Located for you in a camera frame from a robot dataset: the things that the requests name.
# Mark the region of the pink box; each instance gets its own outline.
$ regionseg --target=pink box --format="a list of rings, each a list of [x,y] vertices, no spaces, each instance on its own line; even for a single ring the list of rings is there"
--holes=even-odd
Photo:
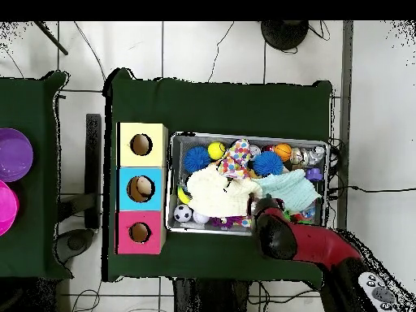
[[[147,241],[136,242],[130,237],[130,228],[143,223],[150,230]],[[163,213],[160,210],[126,210],[119,212],[119,247],[116,254],[160,254],[166,240]]]

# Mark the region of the yellow box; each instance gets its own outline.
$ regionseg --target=yellow box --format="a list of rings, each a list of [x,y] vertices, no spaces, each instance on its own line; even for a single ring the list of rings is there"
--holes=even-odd
[[[119,127],[120,135],[117,140],[119,140],[120,166],[166,166],[168,133],[163,124],[122,122],[119,123]],[[146,152],[141,145],[142,141],[149,142],[149,150]]]

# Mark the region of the orange ball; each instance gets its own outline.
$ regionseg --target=orange ball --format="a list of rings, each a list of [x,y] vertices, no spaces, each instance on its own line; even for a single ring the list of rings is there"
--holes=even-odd
[[[275,146],[275,153],[282,159],[282,162],[286,162],[290,158],[292,148],[288,144],[278,144]]]

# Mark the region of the shape sorter box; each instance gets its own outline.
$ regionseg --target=shape sorter box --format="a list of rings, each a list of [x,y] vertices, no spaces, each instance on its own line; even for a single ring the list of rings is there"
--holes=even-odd
[[[144,202],[128,196],[128,185],[134,177],[144,176],[152,184],[151,197]],[[165,167],[121,167],[119,169],[118,210],[162,210],[165,200]]]
[[[135,154],[132,141],[136,136],[146,137],[149,151]],[[168,132],[161,123],[119,123],[119,162],[121,167],[165,167]]]
[[[162,211],[121,211],[118,216],[119,240],[118,247],[115,248],[117,254],[160,254],[166,240]],[[136,224],[144,224],[147,228],[145,242],[133,240],[132,227]]]

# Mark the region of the magenta bowl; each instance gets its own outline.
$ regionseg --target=magenta bowl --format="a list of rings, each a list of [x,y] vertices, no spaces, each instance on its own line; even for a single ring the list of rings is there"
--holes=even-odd
[[[19,199],[6,183],[0,180],[0,236],[15,222],[19,210]]]
[[[14,182],[28,173],[33,148],[28,138],[12,128],[0,128],[0,180]]]

